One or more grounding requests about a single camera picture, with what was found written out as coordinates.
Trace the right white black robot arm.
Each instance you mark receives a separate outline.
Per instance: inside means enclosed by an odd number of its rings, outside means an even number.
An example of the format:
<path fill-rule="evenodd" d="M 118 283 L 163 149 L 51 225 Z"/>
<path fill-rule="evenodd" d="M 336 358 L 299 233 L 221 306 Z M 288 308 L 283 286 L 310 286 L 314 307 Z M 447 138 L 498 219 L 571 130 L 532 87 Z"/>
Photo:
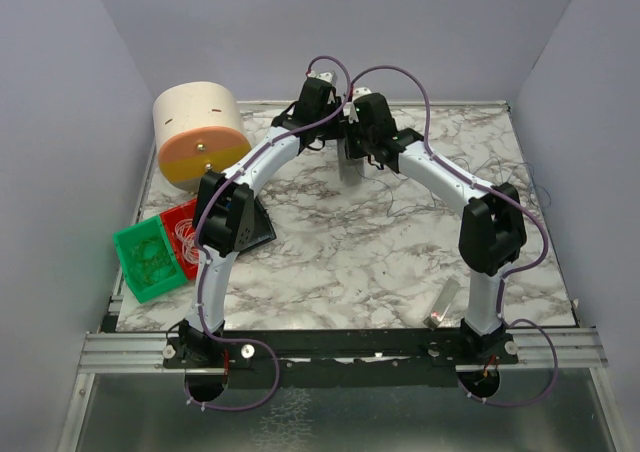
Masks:
<path fill-rule="evenodd" d="M 352 95 L 345 129 L 346 155 L 365 157 L 424 186 L 461 218 L 459 253 L 471 269 L 469 301 L 461 327 L 478 339 L 502 328 L 499 280 L 519 258 L 527 235 L 514 186 L 495 186 L 450 160 L 428 154 L 424 137 L 399 129 L 386 98 L 366 87 Z"/>

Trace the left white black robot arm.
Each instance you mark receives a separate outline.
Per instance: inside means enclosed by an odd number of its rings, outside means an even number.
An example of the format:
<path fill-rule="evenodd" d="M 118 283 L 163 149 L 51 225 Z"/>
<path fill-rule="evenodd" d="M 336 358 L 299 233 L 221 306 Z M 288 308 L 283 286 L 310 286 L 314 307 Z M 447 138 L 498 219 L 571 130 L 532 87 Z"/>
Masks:
<path fill-rule="evenodd" d="M 335 84 L 334 72 L 308 72 L 298 99 L 257 146 L 237 164 L 201 179 L 193 219 L 199 251 L 195 295 L 178 326 L 176 349 L 218 360 L 232 343 L 223 337 L 224 302 L 231 269 L 253 234 L 255 198 L 319 133 L 340 125 L 344 102 Z"/>

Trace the grey plastic cable spool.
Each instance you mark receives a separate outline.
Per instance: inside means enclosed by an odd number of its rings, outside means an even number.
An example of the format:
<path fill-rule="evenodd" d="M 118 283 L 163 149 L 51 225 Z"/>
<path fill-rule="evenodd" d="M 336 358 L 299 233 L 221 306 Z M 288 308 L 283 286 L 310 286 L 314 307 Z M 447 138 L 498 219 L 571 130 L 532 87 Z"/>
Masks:
<path fill-rule="evenodd" d="M 337 140 L 337 158 L 339 179 L 346 187 L 359 187 L 366 179 L 364 171 L 364 159 L 351 159 L 347 157 L 346 141 Z"/>

